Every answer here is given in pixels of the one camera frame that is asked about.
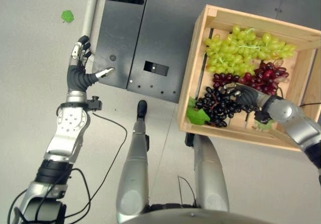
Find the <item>gray floor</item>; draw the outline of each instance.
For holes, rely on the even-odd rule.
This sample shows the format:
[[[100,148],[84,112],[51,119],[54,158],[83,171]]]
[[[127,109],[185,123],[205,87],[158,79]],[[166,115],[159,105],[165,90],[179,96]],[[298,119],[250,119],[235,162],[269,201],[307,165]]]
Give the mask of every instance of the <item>gray floor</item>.
[[[86,0],[0,0],[1,223],[5,222],[12,199],[35,177],[55,132],[55,110],[65,100],[68,58],[80,36],[85,6]],[[60,19],[61,11],[66,9],[75,16],[70,24]],[[102,8],[94,25],[94,47],[101,13]],[[90,88],[88,95],[99,95],[103,101],[99,114],[122,123],[128,130],[135,120],[137,102],[148,102],[150,202],[179,202],[177,175],[187,178],[192,186],[194,180],[193,151],[185,147],[185,134],[178,131],[177,105],[102,84]],[[91,193],[123,138],[122,129],[92,117],[76,163],[85,172]],[[129,141],[81,223],[115,223],[116,190]],[[232,212],[277,224],[319,223],[317,173],[302,153],[218,138],[212,141],[223,164]],[[184,202],[191,203],[188,188],[182,186]],[[86,202],[83,183],[76,174],[69,181],[64,201],[69,213]]]

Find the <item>wooden slat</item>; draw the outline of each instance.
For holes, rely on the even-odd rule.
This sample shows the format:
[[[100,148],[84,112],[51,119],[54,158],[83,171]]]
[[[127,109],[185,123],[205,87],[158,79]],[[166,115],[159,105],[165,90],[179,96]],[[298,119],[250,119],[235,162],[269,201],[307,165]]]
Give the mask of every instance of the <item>wooden slat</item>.
[[[318,49],[308,85],[305,90],[303,103],[321,102],[321,48]],[[304,114],[318,121],[321,114],[321,104],[306,105],[302,107]]]
[[[247,128],[244,129],[245,114],[236,115],[227,128],[215,128],[211,126],[196,126],[190,123],[186,118],[186,109],[188,99],[190,96],[195,97],[197,91],[198,81],[200,79],[201,68],[204,60],[205,44],[203,41],[208,37],[210,27],[215,27],[216,32],[221,32],[221,36],[231,31],[233,25],[238,24],[242,27],[254,27],[258,36],[263,32],[270,32],[287,42],[297,44],[299,51],[296,51],[294,56],[287,59],[283,66],[287,68],[290,74],[290,84],[281,83],[285,98],[292,100],[296,104],[300,103],[303,98],[304,89],[307,86],[309,73],[312,68],[313,56],[315,50],[310,47],[318,46],[318,40],[321,37],[321,32],[297,26],[290,23],[281,22],[269,18],[255,16],[252,14],[237,12],[233,10],[218,8],[214,6],[206,6],[198,17],[191,47],[189,58],[186,66],[183,87],[178,110],[178,123],[182,131],[223,137],[226,139],[239,140],[258,145],[264,145],[275,148],[282,148],[287,150],[298,151],[298,148],[293,144],[293,141],[285,134],[277,130],[270,130],[267,132],[260,132],[252,129],[253,114],[248,120]],[[317,55],[316,60],[320,62],[320,56]],[[321,87],[318,88],[320,95],[315,95],[316,84],[320,85],[321,70],[320,65],[316,64],[313,67],[313,72],[310,78],[309,85],[306,89],[304,101],[309,100],[311,96],[320,99]],[[205,86],[212,84],[212,73],[205,71],[200,88],[200,95],[204,94]],[[309,111],[310,115],[315,117],[316,112],[320,112],[321,106],[308,106],[305,111]]]
[[[313,42],[301,43],[296,46],[296,50],[301,51],[301,50],[306,50],[306,49],[311,49],[311,48],[320,48],[320,47],[321,47],[321,39],[318,39]]]
[[[224,31],[231,31],[231,29],[233,28],[233,26],[235,25],[235,23],[226,23],[226,22],[221,22],[218,21],[217,19],[213,18],[212,21],[209,22],[208,26],[210,28],[218,28]],[[241,27],[241,29],[245,29],[245,28],[250,28],[250,25],[239,25]],[[254,28],[254,32],[258,37],[262,37],[262,35],[267,32],[265,30],[260,30],[258,28]],[[304,43],[306,43],[307,41],[304,39],[300,39],[300,38],[296,38],[296,37],[292,37],[292,36],[288,36],[282,33],[277,33],[277,32],[273,32],[272,33],[273,36],[279,38],[282,41],[285,41],[287,43],[290,44],[294,44],[294,45],[302,45]]]
[[[321,36],[321,31],[288,22],[215,6],[207,5],[207,8],[210,8],[212,11],[215,9],[217,11],[215,20],[224,23],[249,26],[261,31],[270,32],[271,34],[292,36],[305,41],[317,41]]]
[[[198,78],[198,76],[195,75],[195,68],[196,62],[197,60],[199,60],[200,46],[202,44],[203,31],[207,18],[207,11],[208,9],[204,8],[201,15],[198,17],[193,30],[193,37],[191,41],[190,52],[186,64],[185,76],[183,79],[183,85],[178,106],[177,120],[180,128],[184,124],[186,109],[190,97],[191,87],[193,85],[193,80],[194,78]]]
[[[243,141],[243,142],[261,145],[261,146],[299,151],[299,149],[296,146],[289,144],[288,142],[285,142],[283,140],[280,140],[276,137],[273,137],[273,136],[265,137],[264,134],[266,133],[262,133],[262,135],[257,135],[257,136],[247,135],[240,132],[231,132],[229,134],[226,134],[225,132],[221,132],[222,129],[213,130],[213,129],[204,128],[203,126],[197,126],[197,125],[190,125],[189,128],[184,129],[184,131],[187,131],[189,133],[199,134],[199,135],[220,137],[220,138],[233,140],[233,141]]]
[[[297,55],[296,65],[285,97],[296,105],[302,102],[304,90],[313,64],[314,54],[315,49],[308,49],[299,51]]]

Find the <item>robotic hand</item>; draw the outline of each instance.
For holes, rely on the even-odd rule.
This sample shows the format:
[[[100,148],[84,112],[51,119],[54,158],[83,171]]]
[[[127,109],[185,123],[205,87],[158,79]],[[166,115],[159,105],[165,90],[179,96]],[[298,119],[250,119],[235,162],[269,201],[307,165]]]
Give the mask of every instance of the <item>robotic hand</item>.
[[[101,110],[101,101],[96,96],[87,100],[86,90],[115,70],[111,67],[86,74],[85,65],[91,55],[87,51],[90,47],[88,41],[87,36],[81,37],[72,50],[67,73],[67,100],[60,105],[57,131],[35,180],[30,183],[20,207],[15,208],[15,224],[27,223],[26,220],[32,223],[64,223],[66,206],[57,199],[63,198],[67,190],[67,180],[90,123],[87,112]]]
[[[255,113],[255,119],[261,123],[268,120],[281,124],[286,133],[308,156],[319,170],[321,178],[321,127],[304,116],[300,107],[279,96],[270,96],[240,83],[224,86],[230,98],[239,104],[261,108]]]

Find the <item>silver metal joint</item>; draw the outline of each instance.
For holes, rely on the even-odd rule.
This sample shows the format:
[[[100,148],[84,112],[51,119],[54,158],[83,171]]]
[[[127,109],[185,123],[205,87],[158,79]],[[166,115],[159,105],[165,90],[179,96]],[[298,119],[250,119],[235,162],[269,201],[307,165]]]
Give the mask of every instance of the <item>silver metal joint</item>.
[[[87,94],[81,91],[70,91],[67,93],[66,102],[86,102]]]

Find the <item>dark purple grapes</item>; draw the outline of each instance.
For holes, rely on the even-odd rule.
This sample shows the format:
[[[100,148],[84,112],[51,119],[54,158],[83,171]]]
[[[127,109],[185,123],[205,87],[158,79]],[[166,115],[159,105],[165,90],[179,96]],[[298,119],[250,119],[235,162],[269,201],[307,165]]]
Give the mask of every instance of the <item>dark purple grapes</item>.
[[[216,77],[222,77],[223,75],[225,78],[231,78],[233,80],[231,74],[217,74]],[[210,121],[206,122],[207,125],[217,128],[227,127],[227,123],[224,121],[227,117],[231,119],[235,113],[239,113],[242,110],[247,113],[258,110],[257,107],[240,105],[230,100],[228,94],[221,92],[222,89],[221,86],[214,88],[206,87],[204,97],[198,98],[195,104],[196,108],[202,108],[210,117]]]

